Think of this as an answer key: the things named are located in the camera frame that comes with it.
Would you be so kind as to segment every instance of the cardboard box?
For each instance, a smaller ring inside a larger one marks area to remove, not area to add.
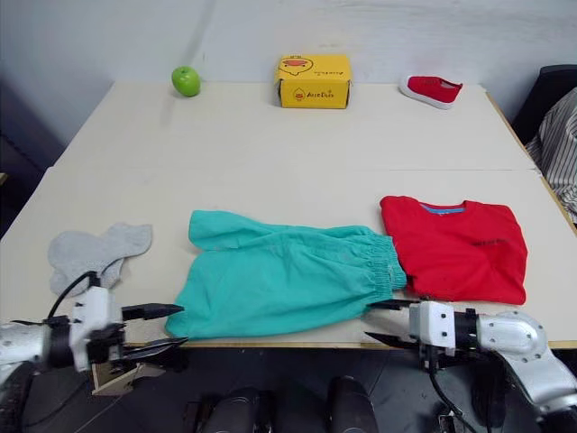
[[[280,104],[289,108],[346,108],[351,91],[346,56],[286,56],[276,73]]]

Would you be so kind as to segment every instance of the green apple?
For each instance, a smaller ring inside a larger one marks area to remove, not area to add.
[[[179,66],[172,71],[172,84],[185,97],[194,97],[200,92],[200,77],[189,66]]]

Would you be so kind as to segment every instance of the shoe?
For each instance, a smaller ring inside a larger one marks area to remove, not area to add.
[[[448,110],[453,106],[462,87],[463,84],[454,84],[439,77],[408,76],[398,89],[406,97]]]

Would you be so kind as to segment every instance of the white table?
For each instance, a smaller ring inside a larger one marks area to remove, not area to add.
[[[47,314],[55,297],[46,252],[64,230],[100,234],[119,221],[152,224],[150,251],[125,262],[114,292],[122,305],[172,302],[198,253],[187,238],[194,209],[382,231],[380,198],[409,195],[429,203],[467,198],[510,206],[529,250],[521,309],[541,321],[552,345],[573,345],[577,237],[481,88],[465,88],[449,112],[382,85],[355,87],[344,111],[281,109],[265,94],[262,85],[214,84],[205,86],[204,99],[185,100],[164,86],[117,84],[0,244],[0,319]],[[411,117],[425,126],[399,127]],[[466,305],[489,313],[511,309]],[[369,347],[364,331],[397,332],[400,319],[375,311],[303,333],[191,345]],[[128,327],[132,342],[163,336],[161,320]]]

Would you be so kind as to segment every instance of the white shoe sole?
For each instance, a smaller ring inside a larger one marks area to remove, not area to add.
[[[402,80],[400,82],[400,84],[398,85],[398,89],[400,90],[400,93],[402,93],[406,97],[412,97],[413,99],[416,99],[417,101],[425,102],[426,104],[429,104],[430,106],[435,106],[437,108],[441,108],[442,110],[448,110],[449,108],[451,108],[453,106],[453,102],[441,102],[441,101],[437,101],[436,99],[433,99],[431,97],[426,97],[425,95],[415,93],[410,88],[408,88],[408,79],[409,78],[411,78],[410,75],[408,77],[406,77],[404,80]]]

